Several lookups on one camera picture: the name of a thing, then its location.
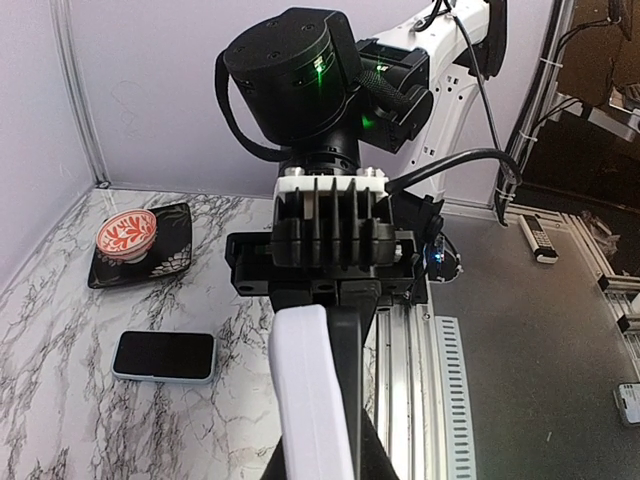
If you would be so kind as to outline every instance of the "marble countertop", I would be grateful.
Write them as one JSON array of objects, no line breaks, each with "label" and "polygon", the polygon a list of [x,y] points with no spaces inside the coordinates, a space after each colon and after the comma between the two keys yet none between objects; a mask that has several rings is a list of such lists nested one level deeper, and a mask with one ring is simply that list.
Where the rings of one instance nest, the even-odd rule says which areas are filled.
[{"label": "marble countertop", "polygon": [[[87,288],[94,235],[117,211],[187,202],[193,264],[183,276]],[[271,201],[95,190],[0,296],[2,479],[255,479],[280,437],[265,298],[239,298],[225,239],[269,227]],[[219,339],[206,386],[115,380],[113,350],[134,330]]]}]

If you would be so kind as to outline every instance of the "decorative bowl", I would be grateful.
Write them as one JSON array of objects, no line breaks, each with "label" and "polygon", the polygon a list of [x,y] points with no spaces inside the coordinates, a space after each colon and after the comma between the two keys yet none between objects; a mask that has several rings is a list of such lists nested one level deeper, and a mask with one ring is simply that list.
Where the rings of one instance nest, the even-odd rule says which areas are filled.
[{"label": "decorative bowl", "polygon": [[157,219],[143,209],[127,210],[107,220],[96,235],[98,250],[126,263],[144,259],[156,237]]}]

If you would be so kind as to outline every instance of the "screw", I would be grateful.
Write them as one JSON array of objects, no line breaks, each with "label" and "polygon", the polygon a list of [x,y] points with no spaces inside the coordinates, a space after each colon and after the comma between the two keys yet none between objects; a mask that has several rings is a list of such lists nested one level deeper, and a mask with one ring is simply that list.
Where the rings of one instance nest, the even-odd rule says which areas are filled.
[{"label": "screw", "polygon": [[396,252],[395,252],[395,255],[393,256],[393,262],[398,263],[401,258],[402,258],[402,245],[398,243],[396,244]]},{"label": "screw", "polygon": [[304,168],[302,167],[287,167],[284,169],[285,177],[302,177],[304,175]]},{"label": "screw", "polygon": [[357,173],[360,177],[375,177],[376,169],[373,167],[359,168]]}]

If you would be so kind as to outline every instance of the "gray table surface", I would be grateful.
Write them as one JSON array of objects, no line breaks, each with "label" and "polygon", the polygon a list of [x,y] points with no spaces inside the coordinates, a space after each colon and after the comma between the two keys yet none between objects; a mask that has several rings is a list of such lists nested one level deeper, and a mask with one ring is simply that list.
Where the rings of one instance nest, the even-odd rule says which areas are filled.
[{"label": "gray table surface", "polygon": [[613,401],[636,381],[602,294],[571,236],[537,264],[521,229],[449,217],[465,272],[433,285],[436,315],[458,317],[478,479],[638,479],[640,430]]}]

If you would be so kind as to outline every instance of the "white phone case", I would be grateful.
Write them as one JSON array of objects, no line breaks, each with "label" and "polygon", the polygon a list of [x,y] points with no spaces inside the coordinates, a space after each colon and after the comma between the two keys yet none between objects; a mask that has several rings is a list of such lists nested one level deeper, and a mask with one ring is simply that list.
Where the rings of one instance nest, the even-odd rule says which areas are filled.
[{"label": "white phone case", "polygon": [[[127,330],[127,332],[135,332],[135,331],[143,331],[143,330]],[[114,365],[116,362],[116,355],[118,354],[118,347],[120,346],[120,339],[118,339],[118,343],[116,343],[116,348],[113,349],[113,358],[111,359],[111,373],[113,374],[114,377],[120,380],[133,380],[137,382],[186,383],[190,385],[204,385],[206,383],[211,383],[216,373],[218,339],[215,338],[210,333],[205,333],[205,332],[188,332],[188,333],[197,333],[199,335],[209,335],[213,338],[213,355],[211,355],[211,372],[209,373],[207,378],[193,379],[193,378],[154,377],[153,375],[131,375],[128,373],[116,372]]]}]

